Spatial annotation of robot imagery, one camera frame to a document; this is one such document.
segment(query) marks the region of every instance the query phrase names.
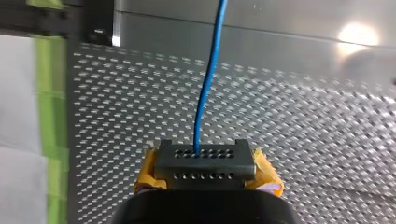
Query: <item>black connector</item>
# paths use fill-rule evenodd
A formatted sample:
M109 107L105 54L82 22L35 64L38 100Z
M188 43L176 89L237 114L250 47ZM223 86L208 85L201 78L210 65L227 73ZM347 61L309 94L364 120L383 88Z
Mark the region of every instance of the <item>black connector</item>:
M201 145L195 155L192 145L173 145L162 140L154 165L156 179L169 189L242 189L255 177L255 164L247 140L235 145Z

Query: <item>blue wire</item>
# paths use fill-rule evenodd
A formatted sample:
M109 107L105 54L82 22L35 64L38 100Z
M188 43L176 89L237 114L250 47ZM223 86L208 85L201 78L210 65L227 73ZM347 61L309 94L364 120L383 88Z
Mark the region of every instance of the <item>blue wire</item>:
M212 38L212 48L210 50L209 63L206 68L206 75L205 75L204 83L202 85L201 94L198 100L197 112L195 114L194 141L193 141L195 154L199 154L200 151L200 138L201 138L200 131L201 131L202 115L204 114L205 101L210 89L210 83L212 82L213 73L215 72L216 63L218 61L221 29L222 29L222 24L224 23L227 3L228 0L219 1L218 14L216 16L215 29Z

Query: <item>green edge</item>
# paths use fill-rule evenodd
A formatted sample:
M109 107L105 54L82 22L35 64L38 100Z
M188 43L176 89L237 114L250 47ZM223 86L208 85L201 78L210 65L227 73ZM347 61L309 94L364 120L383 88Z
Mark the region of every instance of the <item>green edge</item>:
M27 0L28 5L35 7L50 7L56 9L62 9L62 0Z
M47 223L66 224L65 43L59 36L34 35L34 39L40 138L47 157Z

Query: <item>white surface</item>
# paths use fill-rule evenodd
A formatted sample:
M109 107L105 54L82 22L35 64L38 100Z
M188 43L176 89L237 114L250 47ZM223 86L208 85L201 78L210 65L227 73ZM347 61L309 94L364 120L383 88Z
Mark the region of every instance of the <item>white surface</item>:
M0 146L41 154L32 38L0 35Z
M46 158L0 147L0 223L46 223Z
M45 224L46 201L34 40L0 35L0 223Z

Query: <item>perforated metal sheet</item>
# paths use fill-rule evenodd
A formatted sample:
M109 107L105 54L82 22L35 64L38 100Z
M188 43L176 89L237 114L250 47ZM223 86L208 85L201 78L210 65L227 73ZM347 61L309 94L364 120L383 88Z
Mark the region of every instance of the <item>perforated metal sheet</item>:
M192 142L200 60L83 44L70 59L70 223L106 223L149 142ZM263 147L304 223L395 223L396 103L380 88L221 63L203 141Z

